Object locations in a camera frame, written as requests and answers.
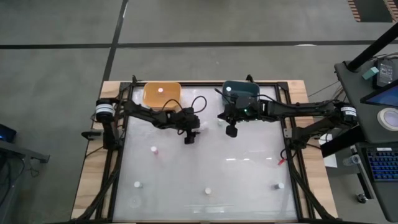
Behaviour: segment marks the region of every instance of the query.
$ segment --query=blue keyboard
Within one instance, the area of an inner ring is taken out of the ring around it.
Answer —
[[[398,181],[398,151],[377,151],[375,148],[368,148],[367,156],[374,181]]]

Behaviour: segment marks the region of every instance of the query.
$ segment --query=white label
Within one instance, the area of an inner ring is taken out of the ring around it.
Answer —
[[[347,107],[347,106],[346,107],[342,107],[341,111],[352,111],[352,112],[356,113],[356,109],[355,108]]]
[[[378,148],[378,151],[392,151],[391,148]]]
[[[352,111],[345,111],[344,112],[346,115],[353,115],[353,116],[356,116],[356,113],[355,112],[352,112]]]

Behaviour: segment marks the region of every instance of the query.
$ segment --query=concrete floor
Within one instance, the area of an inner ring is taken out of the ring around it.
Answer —
[[[0,44],[111,43],[122,0],[0,0]],[[345,0],[130,0],[120,43],[372,40],[392,24],[357,23]],[[308,94],[336,81],[334,63],[364,45],[118,49],[110,80],[305,80]],[[397,51],[388,46],[386,52]],[[70,217],[87,142],[80,136],[100,91],[108,49],[0,50],[0,123],[17,143],[51,154],[24,174],[14,223]],[[329,99],[337,85],[310,97]],[[341,218],[385,223],[377,202],[360,205],[356,178],[330,178]]]

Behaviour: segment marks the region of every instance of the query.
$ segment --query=computer screen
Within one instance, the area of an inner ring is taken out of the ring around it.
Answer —
[[[398,80],[361,99],[361,103],[398,107]]]

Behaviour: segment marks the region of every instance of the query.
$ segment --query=teal container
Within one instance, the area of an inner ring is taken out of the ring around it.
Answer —
[[[223,94],[231,101],[234,97],[238,96],[256,96],[260,94],[260,87],[255,83],[225,81],[223,84]]]

